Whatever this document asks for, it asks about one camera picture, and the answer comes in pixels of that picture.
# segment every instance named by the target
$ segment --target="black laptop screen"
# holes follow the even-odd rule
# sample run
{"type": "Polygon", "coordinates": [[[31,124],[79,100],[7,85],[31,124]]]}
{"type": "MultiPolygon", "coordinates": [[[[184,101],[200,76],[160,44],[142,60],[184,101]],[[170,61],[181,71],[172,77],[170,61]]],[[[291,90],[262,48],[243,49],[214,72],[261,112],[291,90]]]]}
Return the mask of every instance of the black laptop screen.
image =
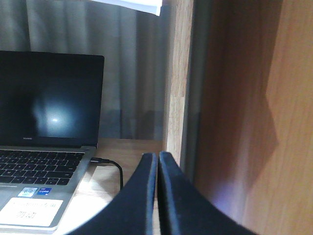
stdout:
{"type": "Polygon", "coordinates": [[[96,145],[103,56],[0,51],[1,145],[96,145]]]}

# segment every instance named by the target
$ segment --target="white label sticker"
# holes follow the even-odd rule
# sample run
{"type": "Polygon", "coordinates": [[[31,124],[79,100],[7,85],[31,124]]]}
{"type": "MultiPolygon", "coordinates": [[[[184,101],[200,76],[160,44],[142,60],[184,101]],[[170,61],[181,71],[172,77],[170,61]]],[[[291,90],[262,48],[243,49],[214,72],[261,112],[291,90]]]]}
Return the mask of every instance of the white label sticker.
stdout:
{"type": "Polygon", "coordinates": [[[32,197],[38,188],[23,188],[18,197],[32,197]]]}
{"type": "Polygon", "coordinates": [[[47,227],[62,203],[62,200],[14,197],[0,211],[0,223],[47,227]]]}

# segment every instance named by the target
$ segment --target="wooden cabinet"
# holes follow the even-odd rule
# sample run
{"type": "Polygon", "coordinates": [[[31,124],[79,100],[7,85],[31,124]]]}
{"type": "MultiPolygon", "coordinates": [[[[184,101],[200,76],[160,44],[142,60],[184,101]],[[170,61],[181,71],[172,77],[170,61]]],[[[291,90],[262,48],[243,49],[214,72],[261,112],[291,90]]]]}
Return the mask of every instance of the wooden cabinet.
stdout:
{"type": "Polygon", "coordinates": [[[166,0],[171,6],[163,149],[180,163],[194,0],[166,0]]]}
{"type": "Polygon", "coordinates": [[[313,234],[313,1],[214,1],[196,186],[261,235],[313,234]]]}

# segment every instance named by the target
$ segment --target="black plastic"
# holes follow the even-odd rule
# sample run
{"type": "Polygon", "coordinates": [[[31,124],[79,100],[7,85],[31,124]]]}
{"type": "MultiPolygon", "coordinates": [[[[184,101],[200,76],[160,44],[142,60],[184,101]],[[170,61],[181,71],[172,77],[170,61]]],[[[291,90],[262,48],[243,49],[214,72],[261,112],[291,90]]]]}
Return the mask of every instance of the black plastic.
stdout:
{"type": "Polygon", "coordinates": [[[157,158],[145,153],[124,188],[94,218],[69,235],[152,235],[157,158]]]}
{"type": "Polygon", "coordinates": [[[208,202],[168,152],[160,153],[157,199],[162,235],[256,235],[208,202]]]}

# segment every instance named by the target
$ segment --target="intel sticker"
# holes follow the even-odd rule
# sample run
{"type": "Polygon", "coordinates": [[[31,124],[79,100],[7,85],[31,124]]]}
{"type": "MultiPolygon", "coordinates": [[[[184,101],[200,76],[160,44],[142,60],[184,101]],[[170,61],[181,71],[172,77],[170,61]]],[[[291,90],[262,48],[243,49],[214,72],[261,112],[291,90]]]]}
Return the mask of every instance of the intel sticker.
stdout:
{"type": "Polygon", "coordinates": [[[37,195],[48,195],[52,188],[40,188],[37,195]]]}

